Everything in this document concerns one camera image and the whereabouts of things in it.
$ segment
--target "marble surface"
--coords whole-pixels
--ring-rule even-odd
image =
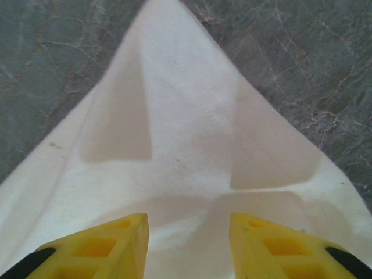
[[[0,2],[0,181],[99,80],[142,3]],[[184,3],[372,211],[371,2]]]

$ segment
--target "small stain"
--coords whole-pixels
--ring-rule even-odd
[[[305,50],[303,50],[302,48],[297,48],[296,58],[300,59],[303,58],[304,56],[306,56]]]
[[[56,149],[62,149],[62,147],[59,146],[59,145],[57,145],[55,142],[51,142],[49,145],[50,145],[51,147],[56,148]]]

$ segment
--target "black strip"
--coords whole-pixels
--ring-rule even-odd
[[[0,279],[25,279],[53,253],[55,248],[49,247],[27,255],[24,259],[16,263],[11,269],[0,276]]]
[[[353,254],[334,247],[327,247],[326,250],[336,261],[338,261],[344,268],[349,270],[350,273],[352,273],[357,279],[372,278],[372,270]]]

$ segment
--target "white fabric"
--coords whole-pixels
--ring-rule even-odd
[[[177,1],[149,1],[103,79],[0,187],[0,273],[41,244],[146,212],[145,278],[233,278],[230,213],[372,264],[343,173],[239,74]]]

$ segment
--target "rectangular hole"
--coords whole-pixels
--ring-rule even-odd
[[[62,266],[50,279],[92,279],[98,268],[82,266]]]
[[[327,279],[321,266],[293,264],[281,267],[288,279]]]
[[[308,255],[301,243],[291,238],[266,238],[263,243],[273,256]]]
[[[78,257],[107,257],[116,244],[115,239],[89,238],[85,240],[73,256]]]

